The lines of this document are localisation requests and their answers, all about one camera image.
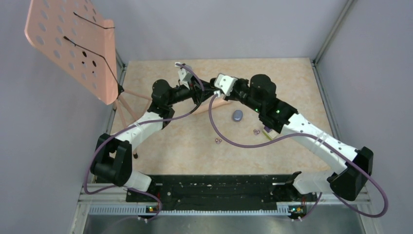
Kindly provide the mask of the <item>grey-blue oval case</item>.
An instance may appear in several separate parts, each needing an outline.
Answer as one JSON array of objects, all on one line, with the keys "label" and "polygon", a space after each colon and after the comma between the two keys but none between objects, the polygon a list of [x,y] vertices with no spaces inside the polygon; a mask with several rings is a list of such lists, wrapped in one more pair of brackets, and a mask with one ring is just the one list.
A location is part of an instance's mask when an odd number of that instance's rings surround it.
[{"label": "grey-blue oval case", "polygon": [[242,110],[235,110],[231,118],[234,122],[240,122],[243,119],[243,116],[244,114]]}]

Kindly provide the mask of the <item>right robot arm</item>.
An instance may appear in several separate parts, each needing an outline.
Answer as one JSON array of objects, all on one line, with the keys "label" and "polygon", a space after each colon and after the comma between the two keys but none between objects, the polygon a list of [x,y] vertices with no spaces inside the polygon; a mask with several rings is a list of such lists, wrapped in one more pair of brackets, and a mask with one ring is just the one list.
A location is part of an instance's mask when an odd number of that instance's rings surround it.
[{"label": "right robot arm", "polygon": [[214,83],[225,96],[259,114],[262,124],[281,136],[290,136],[301,146],[329,165],[329,171],[300,173],[286,186],[286,196],[300,200],[308,193],[333,193],[354,201],[371,175],[373,152],[367,147],[356,149],[335,139],[310,123],[296,108],[280,100],[276,85],[267,75],[254,75],[251,80],[220,75]]}]

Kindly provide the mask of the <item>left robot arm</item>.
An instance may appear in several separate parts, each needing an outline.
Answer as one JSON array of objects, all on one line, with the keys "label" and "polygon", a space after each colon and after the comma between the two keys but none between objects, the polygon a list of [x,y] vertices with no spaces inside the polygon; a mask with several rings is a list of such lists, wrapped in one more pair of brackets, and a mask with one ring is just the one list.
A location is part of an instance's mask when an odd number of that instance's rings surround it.
[{"label": "left robot arm", "polygon": [[149,136],[164,129],[175,119],[173,105],[191,99],[197,108],[211,97],[216,88],[211,82],[197,83],[191,78],[189,85],[171,87],[160,79],[152,86],[152,102],[139,120],[112,136],[102,134],[97,142],[90,172],[105,182],[118,187],[134,188],[144,201],[156,196],[152,179],[132,168],[133,151]]}]

